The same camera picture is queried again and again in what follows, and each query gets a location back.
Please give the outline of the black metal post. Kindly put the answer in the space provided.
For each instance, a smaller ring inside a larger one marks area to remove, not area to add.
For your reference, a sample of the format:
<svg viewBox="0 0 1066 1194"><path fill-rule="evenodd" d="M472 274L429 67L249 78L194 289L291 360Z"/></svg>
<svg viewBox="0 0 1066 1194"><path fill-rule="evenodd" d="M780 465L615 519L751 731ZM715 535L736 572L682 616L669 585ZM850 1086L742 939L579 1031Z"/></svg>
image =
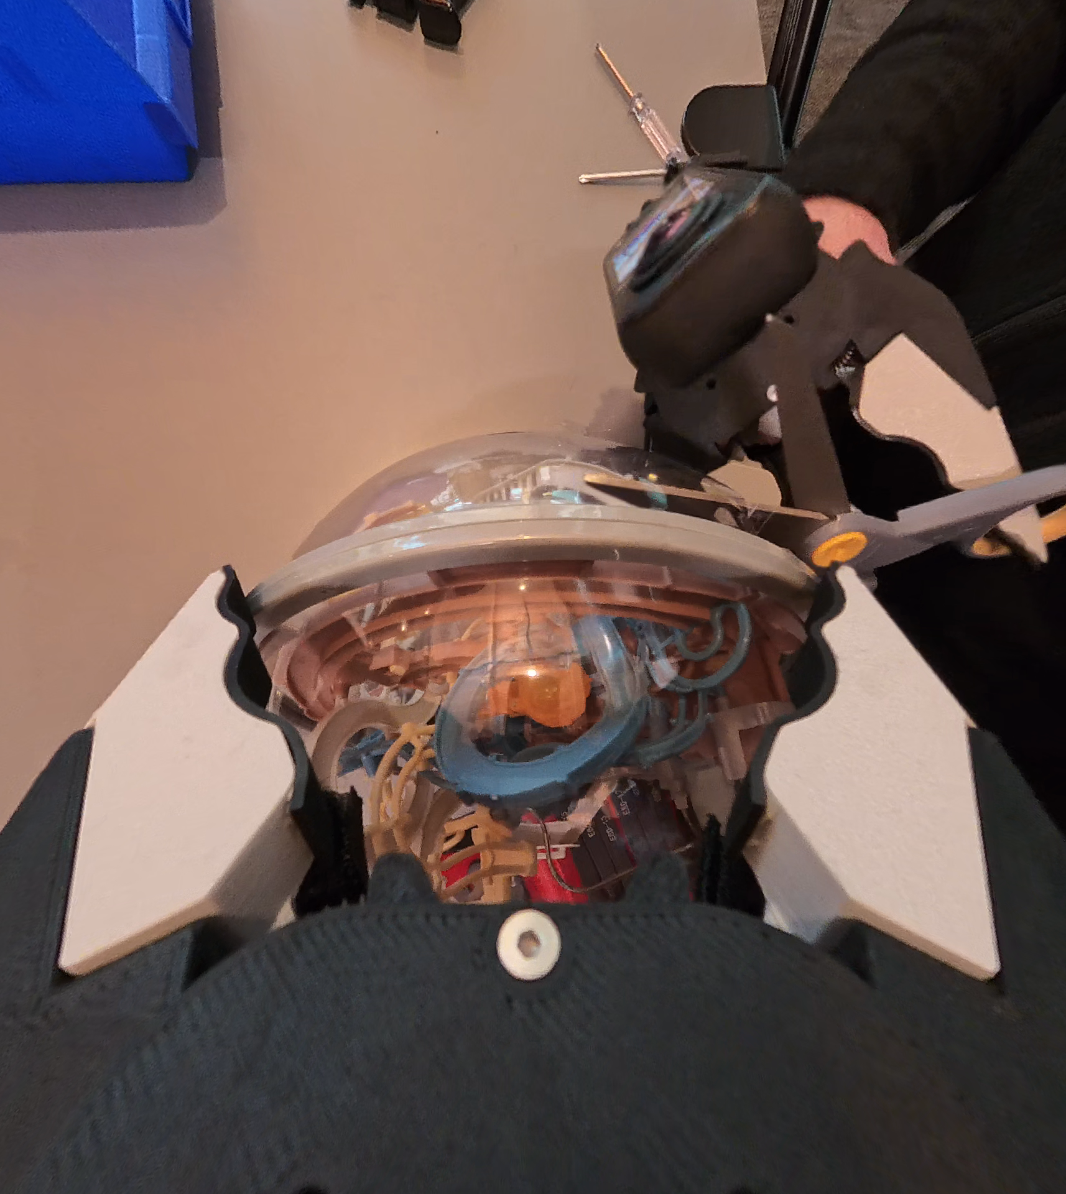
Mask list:
<svg viewBox="0 0 1066 1194"><path fill-rule="evenodd" d="M782 0L765 84L780 102L810 92L835 0Z"/></svg>

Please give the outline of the person's black jacket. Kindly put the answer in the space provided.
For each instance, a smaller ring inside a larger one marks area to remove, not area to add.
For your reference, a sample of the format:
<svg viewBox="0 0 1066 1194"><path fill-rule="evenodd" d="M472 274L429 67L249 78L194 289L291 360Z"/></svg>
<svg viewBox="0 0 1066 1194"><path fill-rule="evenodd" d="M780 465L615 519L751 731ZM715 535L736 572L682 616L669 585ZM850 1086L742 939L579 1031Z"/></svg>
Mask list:
<svg viewBox="0 0 1066 1194"><path fill-rule="evenodd" d="M1066 92L913 264L966 318L1024 465L1066 465ZM931 551L885 596L1066 833L1066 541L1041 568Z"/></svg>

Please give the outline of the person's right forearm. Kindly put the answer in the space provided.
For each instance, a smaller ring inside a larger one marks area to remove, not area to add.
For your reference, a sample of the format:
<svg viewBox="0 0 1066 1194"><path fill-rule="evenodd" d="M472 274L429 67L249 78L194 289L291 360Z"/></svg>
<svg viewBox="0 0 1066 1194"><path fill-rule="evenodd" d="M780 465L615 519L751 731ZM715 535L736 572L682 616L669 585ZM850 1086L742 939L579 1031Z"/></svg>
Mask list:
<svg viewBox="0 0 1066 1194"><path fill-rule="evenodd" d="M780 179L904 245L973 196L1066 92L1066 0L917 0L858 56Z"/></svg>

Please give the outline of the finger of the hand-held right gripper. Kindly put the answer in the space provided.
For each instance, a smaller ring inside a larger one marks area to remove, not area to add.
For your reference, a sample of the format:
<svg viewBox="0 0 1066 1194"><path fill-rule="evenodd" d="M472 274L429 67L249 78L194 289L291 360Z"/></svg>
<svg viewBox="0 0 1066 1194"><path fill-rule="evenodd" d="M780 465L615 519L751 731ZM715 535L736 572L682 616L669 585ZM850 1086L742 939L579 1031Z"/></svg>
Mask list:
<svg viewBox="0 0 1066 1194"><path fill-rule="evenodd" d="M855 389L855 420L881 440L928 450L947 491L984 491L1024 477L997 407L984 407L907 338L895 338Z"/></svg>

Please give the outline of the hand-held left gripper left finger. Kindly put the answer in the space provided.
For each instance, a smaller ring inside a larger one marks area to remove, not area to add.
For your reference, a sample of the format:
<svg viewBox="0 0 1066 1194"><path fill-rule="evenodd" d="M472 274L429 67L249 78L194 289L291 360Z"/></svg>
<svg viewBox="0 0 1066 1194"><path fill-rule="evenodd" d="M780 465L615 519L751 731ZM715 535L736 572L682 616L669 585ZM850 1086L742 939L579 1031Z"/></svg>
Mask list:
<svg viewBox="0 0 1066 1194"><path fill-rule="evenodd" d="M218 919L269 935L335 817L273 681L234 568L211 572L94 715L61 968L85 977Z"/></svg>

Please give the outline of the blue plastic bin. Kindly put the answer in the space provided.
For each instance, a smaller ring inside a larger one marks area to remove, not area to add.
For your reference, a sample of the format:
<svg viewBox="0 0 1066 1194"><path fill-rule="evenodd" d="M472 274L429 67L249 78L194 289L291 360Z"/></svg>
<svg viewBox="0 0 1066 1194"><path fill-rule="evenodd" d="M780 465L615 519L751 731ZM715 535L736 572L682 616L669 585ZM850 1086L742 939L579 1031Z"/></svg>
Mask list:
<svg viewBox="0 0 1066 1194"><path fill-rule="evenodd" d="M194 154L185 0L0 0L0 185L181 183Z"/></svg>

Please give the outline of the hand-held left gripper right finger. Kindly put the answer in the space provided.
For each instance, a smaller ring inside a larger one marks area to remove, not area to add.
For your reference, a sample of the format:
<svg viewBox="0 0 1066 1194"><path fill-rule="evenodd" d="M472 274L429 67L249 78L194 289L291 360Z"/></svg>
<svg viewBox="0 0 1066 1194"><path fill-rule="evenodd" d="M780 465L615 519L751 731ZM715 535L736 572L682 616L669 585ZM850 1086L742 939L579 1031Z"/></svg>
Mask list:
<svg viewBox="0 0 1066 1194"><path fill-rule="evenodd" d="M992 980L973 722L847 566L823 581L790 687L794 712L751 761L765 925L829 944L866 924Z"/></svg>

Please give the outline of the clear maze ball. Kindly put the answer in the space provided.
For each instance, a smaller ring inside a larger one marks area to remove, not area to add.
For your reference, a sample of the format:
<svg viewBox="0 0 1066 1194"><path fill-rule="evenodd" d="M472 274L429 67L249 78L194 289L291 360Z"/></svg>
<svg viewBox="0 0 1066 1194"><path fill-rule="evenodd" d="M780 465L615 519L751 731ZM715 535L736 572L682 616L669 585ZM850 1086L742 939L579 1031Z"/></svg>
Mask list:
<svg viewBox="0 0 1066 1194"><path fill-rule="evenodd" d="M311 867L297 915L362 896L383 859L417 862L446 905L531 902L523 817L587 827L627 780L693 827L693 859L671 856L693 902L765 912L727 833L794 709L811 566L587 472L790 508L751 461L708 477L587 438L480 438L380 472L249 589L273 712L345 856Z"/></svg>

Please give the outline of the black rounded block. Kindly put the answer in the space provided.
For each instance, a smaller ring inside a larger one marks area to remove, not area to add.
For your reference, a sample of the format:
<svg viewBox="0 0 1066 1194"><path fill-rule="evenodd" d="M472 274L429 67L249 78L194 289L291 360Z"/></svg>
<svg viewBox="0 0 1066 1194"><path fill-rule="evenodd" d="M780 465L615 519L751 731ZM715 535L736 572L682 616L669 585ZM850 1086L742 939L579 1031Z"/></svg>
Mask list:
<svg viewBox="0 0 1066 1194"><path fill-rule="evenodd" d="M765 87L703 87L689 98L680 142L689 159L734 159L751 172L782 170L780 102Z"/></svg>

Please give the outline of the person's right hand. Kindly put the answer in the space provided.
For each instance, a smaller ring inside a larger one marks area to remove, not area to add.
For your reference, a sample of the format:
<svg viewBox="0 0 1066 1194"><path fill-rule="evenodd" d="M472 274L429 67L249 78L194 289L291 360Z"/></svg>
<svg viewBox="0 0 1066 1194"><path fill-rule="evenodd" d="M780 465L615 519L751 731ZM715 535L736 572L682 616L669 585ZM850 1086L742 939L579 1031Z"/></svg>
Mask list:
<svg viewBox="0 0 1066 1194"><path fill-rule="evenodd" d="M855 245L870 246L874 256L895 264L895 252L881 217L839 196L806 196L811 227L823 227L818 252L839 256Z"/></svg>

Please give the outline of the grey and yellow scissors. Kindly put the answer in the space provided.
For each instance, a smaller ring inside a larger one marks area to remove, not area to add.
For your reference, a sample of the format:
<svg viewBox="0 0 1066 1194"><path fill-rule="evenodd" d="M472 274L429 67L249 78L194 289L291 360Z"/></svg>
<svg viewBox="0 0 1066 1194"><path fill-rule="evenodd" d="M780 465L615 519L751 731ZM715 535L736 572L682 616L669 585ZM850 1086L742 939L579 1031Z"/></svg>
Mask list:
<svg viewBox="0 0 1066 1194"><path fill-rule="evenodd" d="M587 472L583 482L613 501L641 506L646 510L680 510L748 531L794 551L811 568L850 566L858 572L876 572L940 545L951 545L971 557L1024 554L1044 563L1049 545L1066 535L1066 465L959 491L904 508L895 519L751 506L719 482L680 491L606 472Z"/></svg>

